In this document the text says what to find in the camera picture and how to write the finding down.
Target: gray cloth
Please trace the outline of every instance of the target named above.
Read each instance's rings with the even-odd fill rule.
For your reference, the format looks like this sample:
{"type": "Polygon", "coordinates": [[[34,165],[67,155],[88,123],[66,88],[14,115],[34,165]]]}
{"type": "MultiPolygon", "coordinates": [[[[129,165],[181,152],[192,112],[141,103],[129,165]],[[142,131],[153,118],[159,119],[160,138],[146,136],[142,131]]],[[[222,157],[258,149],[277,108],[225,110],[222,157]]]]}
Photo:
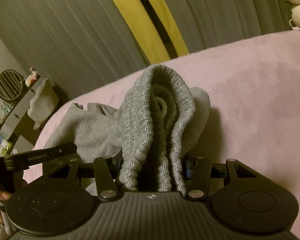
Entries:
{"type": "MultiPolygon", "coordinates": [[[[185,194],[181,158],[197,143],[210,111],[208,94],[191,88],[164,65],[148,67],[128,91],[119,109],[73,104],[45,147],[74,142],[83,162],[115,156],[122,148],[118,186],[123,191],[171,191],[185,194]]],[[[73,156],[62,156],[56,165],[73,156]]]]}

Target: black device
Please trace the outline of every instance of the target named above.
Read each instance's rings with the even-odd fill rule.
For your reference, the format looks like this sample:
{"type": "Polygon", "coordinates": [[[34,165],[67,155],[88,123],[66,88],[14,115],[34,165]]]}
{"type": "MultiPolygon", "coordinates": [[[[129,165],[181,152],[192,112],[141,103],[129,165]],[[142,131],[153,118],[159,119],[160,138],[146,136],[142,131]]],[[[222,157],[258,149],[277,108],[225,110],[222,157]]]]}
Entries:
{"type": "MultiPolygon", "coordinates": [[[[1,157],[0,184],[13,192],[14,172],[75,150],[68,144],[1,157]]],[[[18,190],[5,208],[15,231],[9,239],[297,239],[290,233],[298,215],[294,195],[238,160],[222,164],[186,155],[185,197],[121,193],[114,182],[121,166],[120,153],[93,163],[73,158],[18,190]],[[98,196],[80,187],[81,178],[95,178],[98,196]],[[214,178],[224,187],[209,195],[214,178]]]]}

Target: round fan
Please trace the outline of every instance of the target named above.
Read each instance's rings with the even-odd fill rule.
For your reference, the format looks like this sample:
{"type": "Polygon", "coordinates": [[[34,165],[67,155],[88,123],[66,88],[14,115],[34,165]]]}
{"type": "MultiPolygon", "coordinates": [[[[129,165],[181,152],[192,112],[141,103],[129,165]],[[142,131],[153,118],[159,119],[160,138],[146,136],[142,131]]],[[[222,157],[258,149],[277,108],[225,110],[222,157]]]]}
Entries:
{"type": "Polygon", "coordinates": [[[24,81],[15,70],[8,69],[0,74],[0,98],[5,101],[18,99],[23,91],[24,81]]]}

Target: yellow stripe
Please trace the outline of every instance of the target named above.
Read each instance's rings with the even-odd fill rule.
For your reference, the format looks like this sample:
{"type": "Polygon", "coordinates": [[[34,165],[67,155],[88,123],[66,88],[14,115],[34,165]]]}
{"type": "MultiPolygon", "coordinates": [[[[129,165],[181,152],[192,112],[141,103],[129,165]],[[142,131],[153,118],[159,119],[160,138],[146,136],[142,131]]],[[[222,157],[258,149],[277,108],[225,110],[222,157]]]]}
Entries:
{"type": "Polygon", "coordinates": [[[169,54],[140,0],[113,0],[151,64],[169,54]]]}
{"type": "Polygon", "coordinates": [[[166,29],[178,56],[189,54],[176,22],[164,0],[149,0],[160,21],[166,29]]]}

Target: pink bedsheet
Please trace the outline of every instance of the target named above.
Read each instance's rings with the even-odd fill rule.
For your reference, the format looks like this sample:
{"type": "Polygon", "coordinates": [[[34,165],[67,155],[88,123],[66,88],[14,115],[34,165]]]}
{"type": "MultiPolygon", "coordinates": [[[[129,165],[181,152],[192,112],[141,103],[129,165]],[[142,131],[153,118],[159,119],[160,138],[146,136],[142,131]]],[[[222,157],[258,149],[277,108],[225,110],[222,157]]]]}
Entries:
{"type": "MultiPolygon", "coordinates": [[[[189,87],[205,89],[211,112],[193,154],[214,162],[236,158],[284,186],[300,205],[300,32],[264,35],[207,49],[165,63],[189,87]]],[[[65,104],[44,127],[43,148],[71,103],[119,107],[141,71],[65,104]]],[[[37,165],[25,172],[29,182],[37,165]]],[[[300,211],[292,228],[300,238],[300,211]]]]}

